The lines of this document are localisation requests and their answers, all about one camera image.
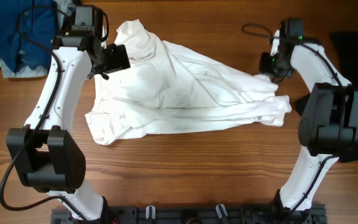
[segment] white t-shirt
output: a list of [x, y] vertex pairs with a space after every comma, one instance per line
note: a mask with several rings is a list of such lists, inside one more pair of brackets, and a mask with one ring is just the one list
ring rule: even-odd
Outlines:
[[288, 96], [265, 75], [249, 75], [161, 41], [139, 20], [124, 22], [115, 43], [124, 44], [131, 68], [94, 77], [96, 99], [85, 115], [96, 143], [146, 134], [214, 131], [261, 122], [282, 126]]

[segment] brown tabletop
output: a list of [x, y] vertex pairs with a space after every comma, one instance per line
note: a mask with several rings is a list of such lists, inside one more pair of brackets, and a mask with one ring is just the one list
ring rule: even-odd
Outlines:
[[[305, 34], [317, 37], [337, 65], [328, 34], [358, 30], [358, 1], [115, 1], [96, 2], [115, 29], [140, 19], [162, 40], [184, 45], [250, 74], [269, 51], [267, 40], [245, 35], [241, 26], [258, 22], [275, 30], [281, 20], [300, 17]], [[9, 128], [19, 128], [40, 96], [45, 78], [3, 79], [0, 71], [0, 181], [11, 161], [5, 145]], [[291, 102], [307, 94], [299, 74], [280, 84], [277, 95]], [[73, 137], [86, 156], [86, 178], [110, 205], [185, 206], [268, 203], [288, 179], [300, 151], [300, 117], [287, 114], [283, 127], [243, 125], [225, 131], [151, 135], [97, 145], [84, 114], [94, 102], [94, 81], [86, 81], [73, 122]], [[13, 170], [6, 187], [9, 204], [27, 205], [46, 195], [21, 186]], [[321, 183], [314, 202], [325, 203], [329, 223], [358, 223], [358, 161], [335, 164]], [[25, 212], [0, 205], [0, 223], [49, 223], [58, 201]]]

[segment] black metal base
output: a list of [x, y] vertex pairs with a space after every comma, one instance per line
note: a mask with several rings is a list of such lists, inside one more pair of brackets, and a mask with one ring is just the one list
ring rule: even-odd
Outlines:
[[[228, 224], [327, 224], [324, 205], [313, 205], [308, 218], [303, 222], [269, 221], [263, 212], [268, 205], [243, 205], [226, 207]], [[223, 224], [214, 207], [200, 208], [156, 208], [155, 219], [146, 219], [146, 208], [110, 207], [118, 218], [117, 224]], [[51, 224], [76, 223], [66, 209], [52, 210]]]

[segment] blue towel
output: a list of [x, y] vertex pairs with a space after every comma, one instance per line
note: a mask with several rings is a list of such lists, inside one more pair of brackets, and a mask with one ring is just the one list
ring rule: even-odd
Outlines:
[[[52, 0], [0, 0], [0, 58], [13, 72], [28, 65], [50, 67], [51, 55], [16, 32], [19, 14], [33, 5], [52, 6]], [[22, 16], [21, 32], [32, 40], [52, 49], [51, 40], [56, 34], [56, 17], [50, 9], [34, 9]]]

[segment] cable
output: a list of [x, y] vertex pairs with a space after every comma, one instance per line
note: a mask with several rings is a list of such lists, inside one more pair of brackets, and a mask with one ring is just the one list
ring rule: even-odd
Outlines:
[[1, 181], [1, 186], [0, 186], [0, 203], [1, 205], [10, 210], [10, 211], [23, 211], [23, 210], [27, 210], [27, 209], [30, 209], [30, 208], [34, 208], [40, 204], [43, 204], [45, 202], [48, 202], [50, 200], [53, 200], [53, 199], [60, 199], [62, 202], [66, 203], [67, 206], [72, 209], [79, 217], [81, 217], [83, 220], [86, 220], [86, 218], [81, 214], [80, 211], [78, 211], [78, 209], [76, 209], [68, 200], [66, 197], [64, 196], [53, 196], [53, 197], [48, 197], [48, 198], [45, 198], [43, 200], [40, 200], [39, 202], [35, 202], [31, 205], [27, 205], [27, 206], [24, 206], [24, 207], [12, 207], [10, 205], [8, 205], [6, 202], [5, 202], [5, 199], [4, 199], [4, 190], [5, 190], [5, 186], [6, 186], [6, 182], [7, 182], [7, 179], [9, 177], [9, 174], [11, 173], [13, 167], [15, 166], [17, 160], [19, 160], [20, 158], [20, 155], [23, 153], [23, 151], [25, 149], [27, 149], [27, 147], [32, 143], [32, 140], [33, 138], [35, 137], [35, 134], [39, 131], [39, 129], [41, 128], [41, 125], [44, 123], [45, 119], [47, 119], [47, 116], [48, 116], [48, 113], [49, 113], [49, 110], [50, 110], [50, 107], [53, 103], [53, 100], [55, 99], [55, 96], [56, 96], [56, 93], [58, 91], [58, 87], [59, 87], [59, 84], [60, 84], [60, 80], [62, 79], [62, 65], [60, 63], [60, 60], [59, 58], [56, 56], [56, 54], [50, 50], [49, 48], [43, 46], [42, 44], [28, 38], [26, 35], [24, 35], [21, 31], [20, 31], [20, 19], [21, 17], [27, 12], [27, 11], [30, 11], [30, 10], [33, 10], [35, 8], [47, 8], [47, 9], [51, 9], [51, 10], [54, 10], [56, 12], [59, 12], [59, 13], [62, 13], [64, 16], [68, 17], [67, 14], [65, 14], [64, 12], [62, 12], [61, 10], [58, 10], [58, 9], [55, 9], [53, 7], [50, 7], [50, 6], [32, 6], [32, 7], [29, 7], [27, 8], [26, 10], [24, 10], [23, 12], [20, 13], [19, 15], [19, 18], [17, 19], [17, 22], [16, 22], [16, 32], [20, 35], [20, 37], [22, 37], [23, 39], [31, 42], [32, 44], [40, 47], [41, 49], [45, 50], [46, 52], [48, 52], [56, 61], [56, 64], [57, 64], [57, 77], [56, 77], [56, 82], [55, 82], [55, 86], [53, 87], [53, 90], [52, 90], [52, 93], [50, 95], [50, 98], [47, 102], [47, 105], [44, 109], [44, 112], [42, 113], [41, 117], [40, 117], [40, 120], [38, 122], [38, 124], [36, 125], [36, 127], [34, 128], [34, 130], [31, 132], [30, 136], [27, 138], [27, 140], [25, 140], [24, 142], [24, 145], [22, 148], [20, 148], [20, 150], [17, 152], [17, 154], [15, 155], [15, 157], [13, 158], [12, 162], [9, 164], [8, 168], [6, 169], [5, 171], [5, 174], [4, 174], [4, 177], [2, 178], [2, 181]]
[[107, 18], [107, 14], [106, 14], [105, 12], [103, 12], [103, 15], [104, 15], [104, 17], [106, 18], [107, 34], [106, 34], [104, 37], [102, 37], [102, 39], [100, 40], [102, 43], [103, 43], [104, 41], [106, 41], [107, 38], [109, 37], [109, 19]]
[[[265, 35], [265, 34], [258, 34], [255, 32], [249, 32], [248, 30], [245, 30], [246, 27], [256, 27], [256, 28], [261, 28], [263, 30], [266, 30], [269, 35]], [[313, 52], [316, 56], [318, 56], [323, 62], [324, 64], [327, 66], [328, 70], [331, 72], [331, 75], [333, 76], [333, 79], [336, 81], [336, 83], [338, 84], [339, 87], [339, 91], [341, 94], [341, 104], [339, 105], [339, 132], [338, 132], [338, 138], [337, 138], [337, 150], [339, 151], [342, 147], [342, 134], [343, 134], [343, 127], [344, 127], [344, 120], [345, 120], [345, 104], [346, 104], [346, 94], [345, 94], [345, 90], [344, 87], [341, 83], [341, 81], [338, 79], [338, 75], [337, 73], [334, 71], [334, 69], [332, 68], [331, 64], [315, 49], [312, 49], [311, 47], [307, 46], [304, 43], [301, 43], [299, 41], [296, 40], [292, 40], [292, 39], [288, 39], [288, 38], [283, 38], [283, 37], [275, 37], [273, 36], [273, 33], [269, 30], [269, 28], [261, 25], [261, 24], [253, 24], [253, 23], [248, 23], [248, 24], [244, 24], [242, 26], [242, 31], [245, 32], [246, 34], [249, 35], [254, 35], [257, 37], [266, 37], [269, 39], [269, 43], [273, 43], [274, 39], [278, 39], [279, 41], [282, 42], [287, 42], [290, 44], [295, 44], [295, 45], [300, 45], [308, 50], [310, 50], [311, 52]], [[322, 169], [324, 168], [325, 163], [332, 158], [335, 158], [336, 156], [331, 155], [326, 157], [323, 161], [321, 161], [320, 163], [320, 167], [313, 179], [313, 181], [311, 182], [309, 189], [303, 194], [301, 200], [299, 200], [299, 202], [289, 211], [288, 215], [282, 220], [286, 220], [304, 201], [305, 199], [308, 198], [309, 193], [311, 192], [311, 190], [313, 189], [316, 181], [318, 180], [318, 177], [320, 176], [320, 173], [322, 171]]]

